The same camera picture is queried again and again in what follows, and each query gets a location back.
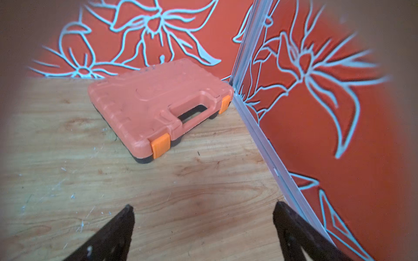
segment wooden floor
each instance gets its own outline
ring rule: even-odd
[[[30,79],[8,121],[4,260],[62,260],[126,204],[128,260],[282,260],[284,200],[236,109],[140,165],[94,109],[90,81]]]

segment tool case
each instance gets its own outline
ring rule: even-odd
[[[229,106],[233,88],[188,59],[95,81],[90,100],[139,163],[177,145],[182,136]],[[192,114],[199,115],[188,120]]]

